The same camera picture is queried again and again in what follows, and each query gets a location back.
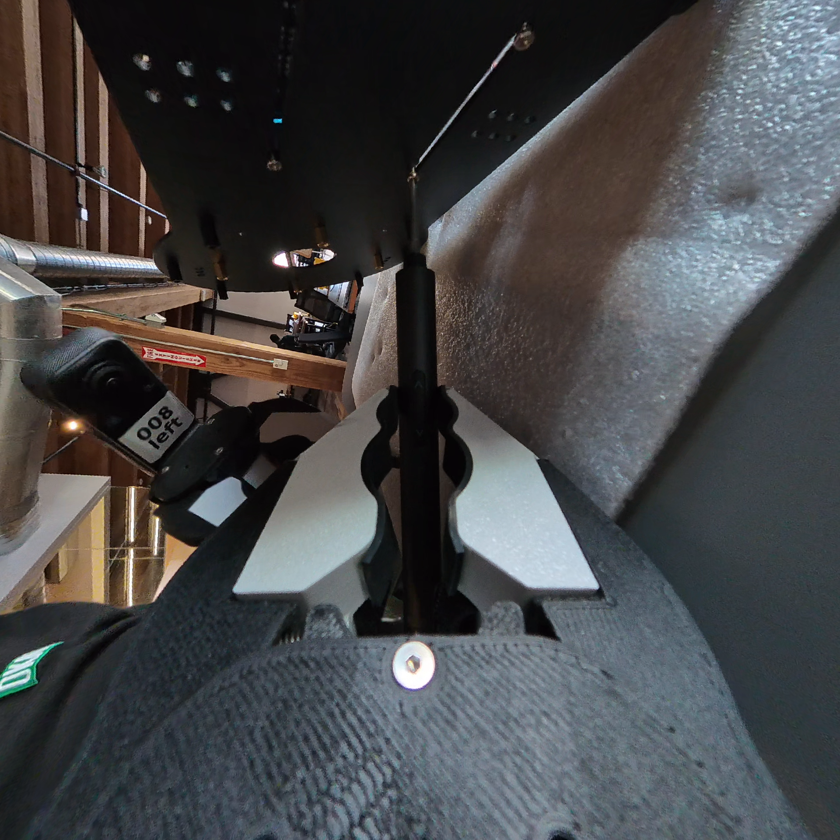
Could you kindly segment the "silver air duct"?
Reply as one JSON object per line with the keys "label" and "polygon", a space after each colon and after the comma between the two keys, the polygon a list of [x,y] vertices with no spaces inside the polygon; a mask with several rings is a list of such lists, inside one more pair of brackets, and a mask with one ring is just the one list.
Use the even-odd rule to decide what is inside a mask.
{"label": "silver air duct", "polygon": [[1,553],[37,527],[49,409],[20,380],[61,335],[60,294],[44,279],[161,279],[151,259],[1,237]]}

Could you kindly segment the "red and white sign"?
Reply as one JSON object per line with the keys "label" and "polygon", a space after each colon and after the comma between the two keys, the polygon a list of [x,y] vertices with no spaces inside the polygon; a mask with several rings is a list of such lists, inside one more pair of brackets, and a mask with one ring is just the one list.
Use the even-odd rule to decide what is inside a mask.
{"label": "red and white sign", "polygon": [[207,358],[199,353],[163,350],[146,345],[142,345],[140,349],[140,357],[144,361],[189,366],[192,368],[206,368],[207,366]]}

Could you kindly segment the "white foam sheet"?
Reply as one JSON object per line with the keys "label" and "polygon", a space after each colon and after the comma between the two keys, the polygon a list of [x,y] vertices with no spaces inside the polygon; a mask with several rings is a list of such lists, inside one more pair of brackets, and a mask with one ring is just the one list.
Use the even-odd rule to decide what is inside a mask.
{"label": "white foam sheet", "polygon": [[609,515],[838,205],[838,2],[697,2],[430,228],[438,376]]}

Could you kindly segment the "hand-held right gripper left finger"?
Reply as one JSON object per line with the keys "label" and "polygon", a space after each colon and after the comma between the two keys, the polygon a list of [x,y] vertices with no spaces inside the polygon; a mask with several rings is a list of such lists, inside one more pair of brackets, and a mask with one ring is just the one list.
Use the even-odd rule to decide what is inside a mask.
{"label": "hand-held right gripper left finger", "polygon": [[381,492],[397,425],[392,386],[298,458],[234,585],[237,598],[331,604],[345,616],[366,600],[383,608],[399,561]]}

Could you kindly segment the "black pen-shaped screwdriver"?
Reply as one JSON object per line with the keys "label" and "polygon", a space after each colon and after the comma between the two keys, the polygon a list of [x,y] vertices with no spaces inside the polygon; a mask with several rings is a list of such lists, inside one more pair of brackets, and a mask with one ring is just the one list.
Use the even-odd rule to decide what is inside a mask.
{"label": "black pen-shaped screwdriver", "polygon": [[436,280],[421,252],[417,183],[412,169],[408,247],[395,278],[402,582],[407,632],[430,634],[442,577]]}

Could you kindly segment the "dark grey desk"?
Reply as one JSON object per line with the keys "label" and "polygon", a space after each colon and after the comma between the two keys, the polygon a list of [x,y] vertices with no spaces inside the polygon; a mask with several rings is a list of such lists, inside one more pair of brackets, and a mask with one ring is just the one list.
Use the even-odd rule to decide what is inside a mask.
{"label": "dark grey desk", "polygon": [[838,249],[834,215],[735,329],[619,518],[819,838],[838,838]]}

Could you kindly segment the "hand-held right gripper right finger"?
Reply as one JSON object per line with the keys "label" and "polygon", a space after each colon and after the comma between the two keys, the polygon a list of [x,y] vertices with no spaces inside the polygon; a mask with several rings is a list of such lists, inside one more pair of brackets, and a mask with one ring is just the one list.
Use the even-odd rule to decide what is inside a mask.
{"label": "hand-held right gripper right finger", "polygon": [[453,388],[440,393],[448,504],[447,588],[478,608],[599,590],[537,456]]}

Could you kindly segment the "blue toy robot arm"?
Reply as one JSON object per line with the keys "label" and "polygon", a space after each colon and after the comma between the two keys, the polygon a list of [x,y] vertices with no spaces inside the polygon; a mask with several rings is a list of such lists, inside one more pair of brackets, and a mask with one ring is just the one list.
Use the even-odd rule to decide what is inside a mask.
{"label": "blue toy robot arm", "polygon": [[79,1],[171,225],[174,280],[284,291],[393,267],[691,2]]}

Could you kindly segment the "steel tie rod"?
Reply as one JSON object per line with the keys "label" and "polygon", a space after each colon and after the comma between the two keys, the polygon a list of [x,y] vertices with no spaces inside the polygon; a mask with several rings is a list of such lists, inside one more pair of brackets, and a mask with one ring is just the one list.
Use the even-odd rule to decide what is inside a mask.
{"label": "steel tie rod", "polygon": [[76,178],[79,181],[87,182],[89,184],[92,184],[93,186],[96,186],[100,190],[103,190],[107,193],[118,196],[118,197],[130,202],[131,204],[143,209],[148,214],[153,214],[153,215],[156,215],[156,216],[161,217],[163,219],[167,218],[167,216],[162,211],[154,209],[151,206],[143,203],[141,200],[136,199],[136,198],[124,193],[124,192],[121,192],[120,190],[110,186],[109,184],[105,183],[104,181],[98,179],[97,177],[94,177],[94,176],[88,174],[87,171],[86,171],[86,168],[83,167],[83,166],[80,166],[78,164],[69,164],[69,163],[63,162],[63,161],[57,159],[56,157],[54,157],[54,156],[52,156],[52,155],[50,155],[50,154],[48,154],[48,153],[46,153],[42,150],[37,149],[36,147],[34,147],[34,145],[32,145],[30,143],[27,143],[23,140],[20,140],[20,139],[14,137],[12,134],[7,133],[3,130],[0,131],[0,135],[1,135],[2,140],[5,140],[6,142],[16,146],[17,148],[22,149],[22,150],[28,152],[29,154],[38,157],[42,161],[46,161],[47,163],[50,163],[54,166],[59,167],[63,171],[70,173],[74,178]]}

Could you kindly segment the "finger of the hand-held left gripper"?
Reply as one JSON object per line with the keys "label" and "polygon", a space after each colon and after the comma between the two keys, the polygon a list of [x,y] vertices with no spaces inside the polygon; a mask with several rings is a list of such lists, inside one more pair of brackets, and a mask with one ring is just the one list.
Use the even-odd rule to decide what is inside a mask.
{"label": "finger of the hand-held left gripper", "polygon": [[279,467],[294,461],[306,448],[338,422],[334,414],[288,396],[252,402],[259,456],[248,472],[248,483],[258,487]]}
{"label": "finger of the hand-held left gripper", "polygon": [[231,476],[201,491],[189,512],[218,527],[245,501],[241,479]]}

